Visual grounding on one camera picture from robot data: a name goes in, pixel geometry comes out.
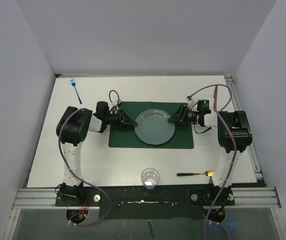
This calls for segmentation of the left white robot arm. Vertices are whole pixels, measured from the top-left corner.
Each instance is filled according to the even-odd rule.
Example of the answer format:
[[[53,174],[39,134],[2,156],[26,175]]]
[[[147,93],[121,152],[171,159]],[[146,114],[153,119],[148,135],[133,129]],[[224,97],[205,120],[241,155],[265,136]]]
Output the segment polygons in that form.
[[[58,146],[63,158],[64,177],[59,187],[60,197],[78,206],[85,199],[84,180],[81,173],[81,147],[88,132],[103,133],[107,126],[131,129],[138,125],[123,108],[111,110],[105,101],[96,103],[93,112],[87,108],[69,106],[56,127]]]

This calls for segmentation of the grey-blue round plate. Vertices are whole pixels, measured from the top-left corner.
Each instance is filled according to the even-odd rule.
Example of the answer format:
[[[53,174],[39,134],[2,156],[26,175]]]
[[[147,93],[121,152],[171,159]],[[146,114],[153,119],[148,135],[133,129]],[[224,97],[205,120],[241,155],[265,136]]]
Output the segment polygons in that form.
[[[176,126],[168,122],[170,115],[160,109],[148,109],[136,117],[134,127],[136,136],[149,145],[162,145],[168,142],[175,133]]]

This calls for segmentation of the dark green placemat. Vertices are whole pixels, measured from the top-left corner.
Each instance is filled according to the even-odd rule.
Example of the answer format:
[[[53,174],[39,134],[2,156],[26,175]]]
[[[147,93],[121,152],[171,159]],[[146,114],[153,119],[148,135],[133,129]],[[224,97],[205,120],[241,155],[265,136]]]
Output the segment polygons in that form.
[[[150,109],[165,111],[171,117],[178,111],[181,105],[182,103],[180,102],[124,101],[120,107],[125,109],[126,113],[136,121],[140,113]],[[115,125],[111,125],[108,146],[110,148],[193,149],[193,130],[191,123],[184,125],[175,124],[175,133],[168,142],[161,145],[150,145],[137,137],[135,127],[118,128]]]

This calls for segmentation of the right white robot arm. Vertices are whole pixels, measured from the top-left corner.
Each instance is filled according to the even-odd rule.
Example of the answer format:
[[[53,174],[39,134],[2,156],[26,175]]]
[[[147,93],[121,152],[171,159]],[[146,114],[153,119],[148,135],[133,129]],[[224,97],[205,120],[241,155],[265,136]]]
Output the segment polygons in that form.
[[[224,198],[222,189],[232,185],[232,176],[240,156],[253,141],[246,112],[218,111],[208,106],[198,106],[196,110],[191,110],[186,105],[181,105],[167,121],[175,125],[191,123],[217,129],[221,151],[217,167],[211,176],[214,187],[205,192],[205,197],[210,204],[218,204]]]

